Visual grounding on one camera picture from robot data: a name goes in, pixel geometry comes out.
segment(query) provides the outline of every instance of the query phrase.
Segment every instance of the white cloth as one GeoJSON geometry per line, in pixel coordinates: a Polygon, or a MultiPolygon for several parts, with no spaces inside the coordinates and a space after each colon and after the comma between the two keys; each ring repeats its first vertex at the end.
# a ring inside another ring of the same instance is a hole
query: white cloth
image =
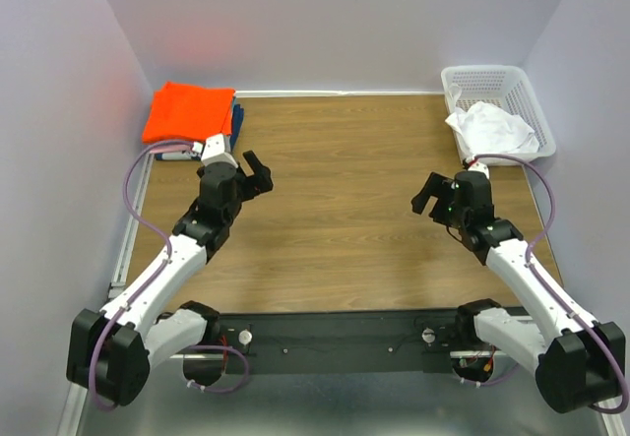
{"type": "Polygon", "coordinates": [[[455,108],[446,123],[462,136],[470,155],[538,151],[534,129],[518,114],[510,114],[491,103],[478,101],[468,112],[455,108]]]}

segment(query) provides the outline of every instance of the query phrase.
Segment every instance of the wooden table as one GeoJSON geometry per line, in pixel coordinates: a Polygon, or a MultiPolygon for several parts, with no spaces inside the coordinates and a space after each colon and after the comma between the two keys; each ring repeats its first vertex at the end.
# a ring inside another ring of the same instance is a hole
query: wooden table
{"type": "MultiPolygon", "coordinates": [[[[243,205],[230,238],[168,309],[221,312],[453,307],[509,288],[444,227],[411,212],[433,170],[461,169],[442,96],[247,98],[235,156],[254,150],[275,189],[243,205]]],[[[170,231],[197,196],[197,164],[154,162],[143,216],[170,231]]],[[[498,216],[540,230],[521,168],[491,169],[498,216]]],[[[133,280],[162,247],[140,227],[133,280]]],[[[546,242],[536,254],[558,277],[546,242]]]]}

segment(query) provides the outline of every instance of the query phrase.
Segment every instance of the screw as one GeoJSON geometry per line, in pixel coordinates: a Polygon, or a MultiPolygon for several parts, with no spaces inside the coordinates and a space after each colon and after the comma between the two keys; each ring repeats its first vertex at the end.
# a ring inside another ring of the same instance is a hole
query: screw
{"type": "Polygon", "coordinates": [[[433,332],[432,329],[426,328],[422,332],[422,339],[424,340],[425,343],[431,345],[431,343],[435,341],[435,333],[433,332]]]}
{"type": "Polygon", "coordinates": [[[249,330],[243,330],[238,334],[238,341],[243,345],[249,345],[253,338],[249,330]]]}

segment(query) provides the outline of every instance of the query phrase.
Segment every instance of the white laundry basket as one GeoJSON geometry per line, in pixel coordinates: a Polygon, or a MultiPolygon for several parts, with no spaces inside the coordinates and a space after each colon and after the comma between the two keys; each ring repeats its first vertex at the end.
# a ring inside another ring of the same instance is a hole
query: white laundry basket
{"type": "MultiPolygon", "coordinates": [[[[468,111],[478,101],[485,101],[496,104],[510,114],[519,114],[534,128],[535,136],[540,143],[538,151],[512,156],[529,161],[555,153],[555,142],[549,126],[532,84],[522,69],[509,65],[448,67],[442,71],[442,84],[449,113],[452,113],[456,106],[468,111]]],[[[462,136],[459,133],[454,134],[460,158],[470,156],[471,153],[468,152],[462,136]]],[[[515,162],[502,159],[487,158],[483,162],[488,165],[515,165],[515,162]]]]}

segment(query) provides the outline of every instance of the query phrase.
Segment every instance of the white wall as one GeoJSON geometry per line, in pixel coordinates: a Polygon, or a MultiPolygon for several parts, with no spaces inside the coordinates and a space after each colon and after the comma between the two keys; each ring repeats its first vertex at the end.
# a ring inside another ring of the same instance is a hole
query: white wall
{"type": "Polygon", "coordinates": [[[628,8],[630,0],[562,0],[526,69],[558,147],[542,166],[557,195],[549,238],[562,278],[630,336],[628,8]]]}
{"type": "Polygon", "coordinates": [[[441,90],[521,64],[560,0],[108,0],[147,76],[241,90],[441,90]]]}
{"type": "Polygon", "coordinates": [[[151,91],[105,0],[0,0],[0,434],[56,433],[151,91]]]}

